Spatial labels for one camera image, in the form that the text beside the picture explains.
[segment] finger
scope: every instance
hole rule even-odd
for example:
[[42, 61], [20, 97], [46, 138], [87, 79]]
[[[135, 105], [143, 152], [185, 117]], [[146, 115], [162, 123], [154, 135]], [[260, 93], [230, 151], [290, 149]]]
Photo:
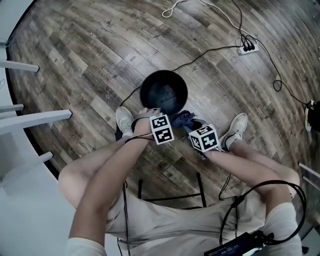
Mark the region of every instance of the finger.
[[144, 109], [142, 109], [141, 114], [145, 114], [148, 112], [148, 109], [145, 107]]
[[148, 114], [153, 114], [154, 112], [155, 112], [154, 109], [149, 109], [147, 113], [148, 113]]

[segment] wrist strap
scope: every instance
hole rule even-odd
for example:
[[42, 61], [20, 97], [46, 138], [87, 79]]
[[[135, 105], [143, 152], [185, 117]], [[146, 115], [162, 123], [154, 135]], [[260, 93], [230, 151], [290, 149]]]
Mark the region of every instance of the wrist strap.
[[135, 126], [136, 126], [136, 122], [141, 119], [141, 118], [150, 118], [150, 117], [160, 117], [162, 115], [162, 113], [159, 114], [153, 114], [153, 113], [143, 113], [143, 114], [138, 114], [136, 116], [136, 118], [133, 120], [133, 122], [131, 123], [131, 129], [134, 132], [135, 131]]

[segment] black stool leg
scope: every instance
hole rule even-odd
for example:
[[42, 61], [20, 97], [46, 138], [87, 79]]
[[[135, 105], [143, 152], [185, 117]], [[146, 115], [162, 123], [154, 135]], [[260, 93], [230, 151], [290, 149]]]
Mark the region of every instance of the black stool leg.
[[196, 173], [196, 177], [197, 177], [198, 183], [199, 183], [199, 189], [200, 189], [200, 194], [201, 194], [202, 205], [203, 205], [203, 207], [207, 207], [206, 198], [205, 198], [205, 192], [204, 192], [204, 188], [202, 187], [202, 181], [201, 181], [201, 177], [200, 177], [200, 173], [199, 172]]
[[142, 194], [142, 179], [139, 179], [138, 182], [138, 198], [141, 199], [141, 194]]

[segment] knee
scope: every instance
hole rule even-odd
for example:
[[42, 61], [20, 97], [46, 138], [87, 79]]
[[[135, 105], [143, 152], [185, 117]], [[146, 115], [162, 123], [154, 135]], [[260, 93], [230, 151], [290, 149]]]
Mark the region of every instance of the knee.
[[76, 173], [75, 170], [72, 169], [70, 166], [66, 166], [62, 169], [58, 177], [58, 186], [63, 194], [63, 196], [67, 199], [67, 201], [75, 207], [75, 200], [74, 200], [74, 183]]
[[288, 170], [288, 182], [300, 186], [300, 177], [299, 174], [294, 169]]

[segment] black electronic device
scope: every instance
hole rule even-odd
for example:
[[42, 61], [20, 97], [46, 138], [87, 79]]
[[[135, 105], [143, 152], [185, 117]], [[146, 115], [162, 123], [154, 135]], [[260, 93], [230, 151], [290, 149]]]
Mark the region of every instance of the black electronic device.
[[307, 108], [309, 109], [307, 116], [309, 124], [313, 129], [320, 132], [320, 101], [313, 105], [309, 104]]
[[246, 232], [226, 244], [206, 251], [204, 256], [250, 256], [260, 251], [267, 240], [272, 238], [273, 233], [266, 236], [261, 230], [252, 234]]

